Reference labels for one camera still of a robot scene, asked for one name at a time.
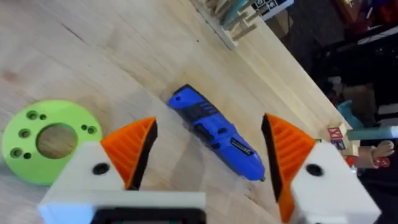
toy block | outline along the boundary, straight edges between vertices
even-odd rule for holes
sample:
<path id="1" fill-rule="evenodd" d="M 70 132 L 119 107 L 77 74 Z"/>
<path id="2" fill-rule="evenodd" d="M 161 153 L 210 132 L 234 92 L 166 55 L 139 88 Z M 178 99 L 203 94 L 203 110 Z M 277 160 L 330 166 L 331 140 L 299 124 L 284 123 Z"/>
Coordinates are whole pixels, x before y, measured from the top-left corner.
<path id="1" fill-rule="evenodd" d="M 347 127 L 344 123 L 331 124 L 328 128 L 330 139 L 342 139 L 347 134 Z"/>
<path id="2" fill-rule="evenodd" d="M 345 145 L 343 139 L 332 139 L 332 140 L 330 140 L 330 143 L 332 143 L 332 145 L 334 145 L 338 150 L 346 149 L 346 145 Z"/>
<path id="3" fill-rule="evenodd" d="M 350 141 L 347 137 L 342 139 L 332 139 L 330 140 L 343 156 L 358 156 L 360 141 Z"/>

wooden table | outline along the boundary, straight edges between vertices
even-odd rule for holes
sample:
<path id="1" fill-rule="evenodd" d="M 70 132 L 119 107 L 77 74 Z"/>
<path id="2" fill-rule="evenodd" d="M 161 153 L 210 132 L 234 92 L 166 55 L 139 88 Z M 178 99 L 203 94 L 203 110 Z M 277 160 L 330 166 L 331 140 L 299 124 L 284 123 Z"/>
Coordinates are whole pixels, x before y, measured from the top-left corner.
<path id="1" fill-rule="evenodd" d="M 205 191 L 209 223 L 280 223 L 269 169 L 265 182 L 236 176 L 164 104 L 192 84 L 265 164 L 265 112 L 325 137 L 341 116 L 272 31 L 261 23 L 239 42 L 228 50 L 188 0 L 0 1 L 0 127 L 47 99 L 81 104 L 105 134 L 154 115 L 142 189 Z M 35 206 L 47 188 L 0 165 L 2 222 L 42 223 Z"/>

green ring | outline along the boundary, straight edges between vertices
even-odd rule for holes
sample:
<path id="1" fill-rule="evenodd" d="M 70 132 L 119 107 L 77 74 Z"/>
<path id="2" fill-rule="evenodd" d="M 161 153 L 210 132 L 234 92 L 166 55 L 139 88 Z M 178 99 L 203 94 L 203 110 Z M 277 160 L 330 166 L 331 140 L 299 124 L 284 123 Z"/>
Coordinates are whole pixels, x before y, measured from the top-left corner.
<path id="1" fill-rule="evenodd" d="M 35 119 L 28 116 L 32 111 L 37 112 Z M 36 146 L 39 133 L 55 124 L 66 124 L 73 128 L 77 136 L 76 147 L 85 141 L 102 139 L 99 122 L 76 103 L 67 100 L 45 100 L 29 105 L 11 119 L 2 137 L 3 158 L 17 176 L 34 184 L 50 185 L 61 173 L 75 150 L 63 158 L 49 159 L 41 155 Z M 96 131 L 89 134 L 87 130 L 81 129 L 83 125 L 95 127 Z M 21 130 L 28 130 L 29 136 L 22 138 Z M 22 155 L 12 155 L 13 149 L 22 149 Z M 30 158 L 24 158 L 25 153 L 30 153 Z"/>

